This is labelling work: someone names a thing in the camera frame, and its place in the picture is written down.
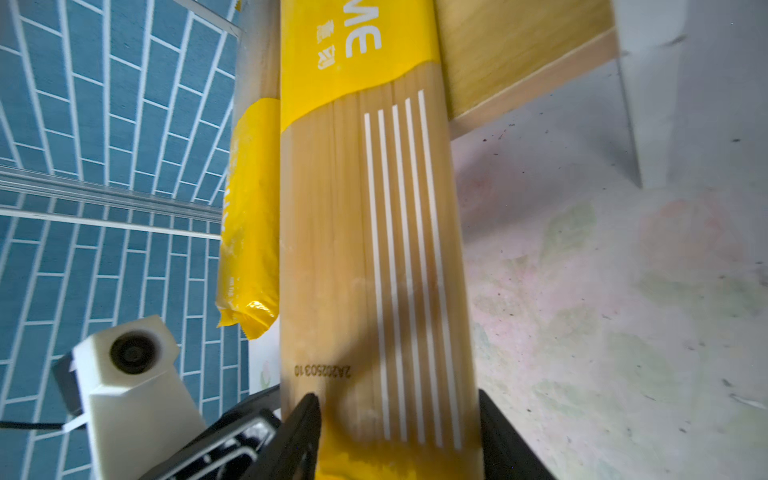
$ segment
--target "spaghetti package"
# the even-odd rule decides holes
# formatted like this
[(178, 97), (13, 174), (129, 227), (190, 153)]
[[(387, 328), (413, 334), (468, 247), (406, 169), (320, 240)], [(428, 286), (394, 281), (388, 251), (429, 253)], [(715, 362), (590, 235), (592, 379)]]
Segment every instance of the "spaghetti package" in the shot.
[(317, 478), (482, 478), (432, 0), (283, 0), (281, 396)]

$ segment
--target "yellow plastic packaging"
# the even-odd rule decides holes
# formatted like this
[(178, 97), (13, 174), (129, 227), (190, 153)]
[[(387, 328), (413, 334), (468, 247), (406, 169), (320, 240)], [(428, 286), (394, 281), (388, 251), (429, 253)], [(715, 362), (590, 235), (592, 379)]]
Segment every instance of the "yellow plastic packaging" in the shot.
[(219, 326), (249, 339), (275, 322), (280, 299), (280, 101), (262, 98), (237, 122), (224, 192)]

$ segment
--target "wooden board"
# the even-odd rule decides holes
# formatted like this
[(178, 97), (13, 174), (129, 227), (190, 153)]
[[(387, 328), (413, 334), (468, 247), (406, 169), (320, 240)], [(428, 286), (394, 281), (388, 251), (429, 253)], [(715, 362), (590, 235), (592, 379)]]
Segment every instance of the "wooden board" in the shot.
[(617, 56), (610, 0), (435, 0), (452, 137)]

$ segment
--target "black cable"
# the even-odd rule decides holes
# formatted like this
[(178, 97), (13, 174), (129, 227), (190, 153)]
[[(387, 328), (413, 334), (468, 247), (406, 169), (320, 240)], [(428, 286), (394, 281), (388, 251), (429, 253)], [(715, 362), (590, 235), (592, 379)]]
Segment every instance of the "black cable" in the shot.
[(27, 423), (27, 422), (9, 422), (0, 421), (0, 429), (17, 430), (61, 430), (63, 423)]

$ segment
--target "dirty white surface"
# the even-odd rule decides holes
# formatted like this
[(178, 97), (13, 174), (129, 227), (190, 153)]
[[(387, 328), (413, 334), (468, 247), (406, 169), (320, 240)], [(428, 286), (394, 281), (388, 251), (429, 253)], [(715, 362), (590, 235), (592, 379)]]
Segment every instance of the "dirty white surface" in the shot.
[(768, 472), (768, 4), (693, 3), (667, 187), (615, 63), (453, 144), (478, 383), (559, 478)]

